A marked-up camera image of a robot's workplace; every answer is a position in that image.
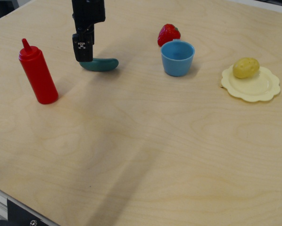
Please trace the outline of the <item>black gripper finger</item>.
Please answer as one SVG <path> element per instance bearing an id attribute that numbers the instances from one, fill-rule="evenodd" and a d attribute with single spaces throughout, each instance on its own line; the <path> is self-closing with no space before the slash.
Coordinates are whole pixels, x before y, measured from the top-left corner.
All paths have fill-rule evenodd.
<path id="1" fill-rule="evenodd" d="M 91 45 L 94 45 L 94 24 L 91 24 L 86 30 L 86 40 Z"/>
<path id="2" fill-rule="evenodd" d="M 76 61 L 91 62 L 93 60 L 93 45 L 87 42 L 86 33 L 73 34 L 72 41 Z"/>

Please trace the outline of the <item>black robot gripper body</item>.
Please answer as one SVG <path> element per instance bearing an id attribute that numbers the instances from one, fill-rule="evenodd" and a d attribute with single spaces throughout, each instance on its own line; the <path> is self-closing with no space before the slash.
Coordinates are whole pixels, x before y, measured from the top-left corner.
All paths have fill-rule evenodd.
<path id="1" fill-rule="evenodd" d="M 73 19 L 78 34 L 106 19 L 104 0 L 72 0 Z"/>

